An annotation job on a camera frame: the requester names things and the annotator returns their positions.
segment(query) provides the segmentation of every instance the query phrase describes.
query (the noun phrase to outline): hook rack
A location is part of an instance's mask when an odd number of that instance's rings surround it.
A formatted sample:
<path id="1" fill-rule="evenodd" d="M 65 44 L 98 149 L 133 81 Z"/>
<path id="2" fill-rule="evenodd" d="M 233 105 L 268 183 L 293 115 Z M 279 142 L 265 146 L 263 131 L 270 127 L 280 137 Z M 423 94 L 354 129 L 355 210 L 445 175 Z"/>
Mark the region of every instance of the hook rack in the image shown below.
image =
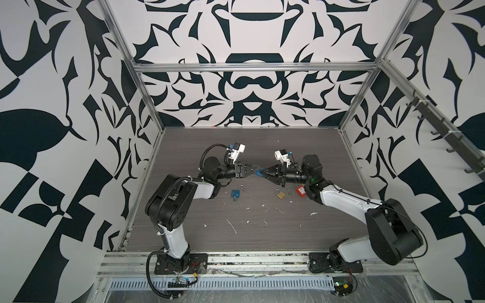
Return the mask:
<path id="1" fill-rule="evenodd" d="M 485 181 L 485 156 L 483 153 L 459 130 L 456 126 L 443 115 L 431 101 L 420 100 L 415 97 L 408 107 L 414 106 L 420 113 L 420 120 L 428 120 L 435 128 L 433 135 L 440 135 L 451 146 L 446 151 L 456 152 L 470 166 L 465 169 L 467 174 L 476 173 L 482 181 Z"/>

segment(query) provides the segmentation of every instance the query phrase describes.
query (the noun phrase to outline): black mounting plate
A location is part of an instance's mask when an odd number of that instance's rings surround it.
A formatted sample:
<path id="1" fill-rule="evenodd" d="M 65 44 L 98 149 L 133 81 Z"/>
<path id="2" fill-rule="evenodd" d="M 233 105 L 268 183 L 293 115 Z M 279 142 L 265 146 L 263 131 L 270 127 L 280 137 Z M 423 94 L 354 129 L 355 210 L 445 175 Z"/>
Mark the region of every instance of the black mounting plate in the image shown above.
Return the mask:
<path id="1" fill-rule="evenodd" d="M 207 254 L 190 254 L 189 267 L 183 274 L 204 274 L 207 271 Z M 157 264 L 155 265 L 155 274 L 175 274 L 173 270 L 168 268 L 166 255 L 157 255 Z"/>
<path id="2" fill-rule="evenodd" d="M 349 269 L 352 269 L 352 273 L 361 273 L 364 271 L 364 268 L 362 267 L 362 263 L 360 261 L 346 263 L 345 265 L 340 267 L 341 270 L 329 268 L 329 254 L 330 253 L 309 253 L 308 257 L 310 259 L 310 271 L 321 271 L 323 269 L 326 269 L 323 271 L 324 273 L 333 273 L 335 271 L 349 272 Z"/>

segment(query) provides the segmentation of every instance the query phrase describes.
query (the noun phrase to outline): blue padlock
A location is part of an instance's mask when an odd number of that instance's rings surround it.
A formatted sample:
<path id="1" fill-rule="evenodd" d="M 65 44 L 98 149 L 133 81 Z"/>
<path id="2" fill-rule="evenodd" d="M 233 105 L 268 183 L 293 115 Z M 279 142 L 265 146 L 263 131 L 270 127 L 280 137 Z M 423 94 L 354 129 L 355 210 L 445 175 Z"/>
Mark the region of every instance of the blue padlock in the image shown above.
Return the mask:
<path id="1" fill-rule="evenodd" d="M 239 198 L 239 196 L 241 195 L 241 192 L 239 191 L 239 188 L 241 186 L 242 186 L 242 191 L 244 191 L 244 185 L 238 186 L 237 190 L 232 190 L 232 192 L 231 192 L 232 200 L 236 201 Z"/>

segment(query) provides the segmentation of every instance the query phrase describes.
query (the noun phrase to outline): patterned backdrop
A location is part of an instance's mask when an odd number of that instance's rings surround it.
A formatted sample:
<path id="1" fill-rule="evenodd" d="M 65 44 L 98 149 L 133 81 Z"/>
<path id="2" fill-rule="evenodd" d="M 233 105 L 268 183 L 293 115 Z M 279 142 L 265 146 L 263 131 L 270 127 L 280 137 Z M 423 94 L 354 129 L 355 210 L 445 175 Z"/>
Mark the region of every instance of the patterned backdrop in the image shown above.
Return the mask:
<path id="1" fill-rule="evenodd" d="M 141 63 L 373 60 L 403 0 L 110 0 Z"/>
<path id="2" fill-rule="evenodd" d="M 139 63 L 374 61 L 404 0 L 110 0 Z M 338 126 L 364 72 L 146 74 L 166 126 Z"/>
<path id="3" fill-rule="evenodd" d="M 424 0 L 390 56 L 481 150 L 484 25 L 481 0 Z M 425 233 L 425 282 L 454 303 L 485 300 L 485 183 L 408 102 L 381 72 L 346 130 L 352 151 L 371 193 L 399 200 Z"/>
<path id="4" fill-rule="evenodd" d="M 366 71 L 145 73 L 165 126 L 338 126 Z"/>
<path id="5" fill-rule="evenodd" d="M 120 240 L 158 129 L 96 2 L 0 1 L 0 33 L 1 301 L 72 302 Z"/>

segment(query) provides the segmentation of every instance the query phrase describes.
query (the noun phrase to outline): gray wood surface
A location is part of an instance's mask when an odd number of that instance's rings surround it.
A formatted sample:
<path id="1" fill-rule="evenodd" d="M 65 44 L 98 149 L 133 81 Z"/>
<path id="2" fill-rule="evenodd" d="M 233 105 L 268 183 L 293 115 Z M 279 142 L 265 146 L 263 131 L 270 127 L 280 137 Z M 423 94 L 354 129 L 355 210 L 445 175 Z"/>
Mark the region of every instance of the gray wood surface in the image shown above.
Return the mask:
<path id="1" fill-rule="evenodd" d="M 144 210 L 167 174 L 197 176 L 200 157 L 209 145 L 234 142 L 246 145 L 240 159 L 262 167 L 277 164 L 274 151 L 279 149 L 293 152 L 298 163 L 304 155 L 316 154 L 323 165 L 325 178 L 346 190 L 364 195 L 336 129 L 169 128 L 138 209 L 127 251 L 153 251 L 163 246 Z M 224 153 L 222 147 L 215 147 L 207 157 L 216 156 L 223 162 Z M 245 191 L 234 202 L 230 197 L 231 190 L 240 184 L 245 186 Z M 300 197 L 292 184 L 282 189 L 286 194 L 282 200 L 275 195 L 275 189 L 281 187 L 252 175 L 233 179 L 212 200 L 194 200 L 183 223 L 191 250 L 317 250 L 328 249 L 343 238 L 367 234 L 365 224 L 337 209 Z"/>

